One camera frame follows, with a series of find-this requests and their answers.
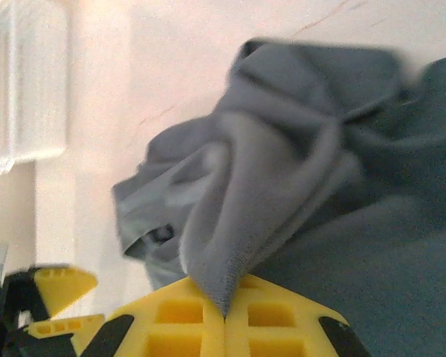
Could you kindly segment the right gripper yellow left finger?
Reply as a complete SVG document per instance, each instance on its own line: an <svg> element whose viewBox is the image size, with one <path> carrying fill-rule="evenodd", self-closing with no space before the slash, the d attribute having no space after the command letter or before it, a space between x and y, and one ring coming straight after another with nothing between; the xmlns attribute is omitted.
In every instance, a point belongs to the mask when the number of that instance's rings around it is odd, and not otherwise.
<svg viewBox="0 0 446 357"><path fill-rule="evenodd" d="M108 316L83 356L224 355L224 319L188 277Z"/></svg>

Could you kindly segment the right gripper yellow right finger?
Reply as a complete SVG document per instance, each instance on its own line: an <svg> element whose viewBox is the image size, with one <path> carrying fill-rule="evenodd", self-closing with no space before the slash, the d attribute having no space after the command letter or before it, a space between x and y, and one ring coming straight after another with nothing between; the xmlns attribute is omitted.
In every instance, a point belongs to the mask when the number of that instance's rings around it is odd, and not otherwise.
<svg viewBox="0 0 446 357"><path fill-rule="evenodd" d="M338 312L254 275L239 283L224 322L226 356L369 356Z"/></svg>

